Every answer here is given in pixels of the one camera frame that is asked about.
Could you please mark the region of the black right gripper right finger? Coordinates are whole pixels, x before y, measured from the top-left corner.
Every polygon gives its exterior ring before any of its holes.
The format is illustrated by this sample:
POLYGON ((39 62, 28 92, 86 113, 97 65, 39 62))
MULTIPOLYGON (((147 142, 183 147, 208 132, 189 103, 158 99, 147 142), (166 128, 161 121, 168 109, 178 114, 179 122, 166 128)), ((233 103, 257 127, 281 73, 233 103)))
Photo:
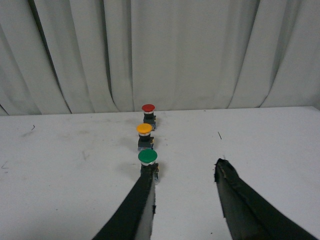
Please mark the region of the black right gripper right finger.
POLYGON ((214 181, 233 240, 316 239, 244 182, 228 160, 217 160, 214 181))

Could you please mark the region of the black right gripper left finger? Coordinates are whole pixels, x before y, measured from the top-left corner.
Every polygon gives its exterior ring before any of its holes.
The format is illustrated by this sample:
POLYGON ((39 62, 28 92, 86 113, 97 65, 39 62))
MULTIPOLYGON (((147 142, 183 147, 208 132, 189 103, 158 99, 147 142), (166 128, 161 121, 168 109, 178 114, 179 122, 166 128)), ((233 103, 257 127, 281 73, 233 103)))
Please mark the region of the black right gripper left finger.
POLYGON ((141 167, 141 174, 119 208, 93 237, 95 240, 149 240, 156 213, 157 165, 141 167))

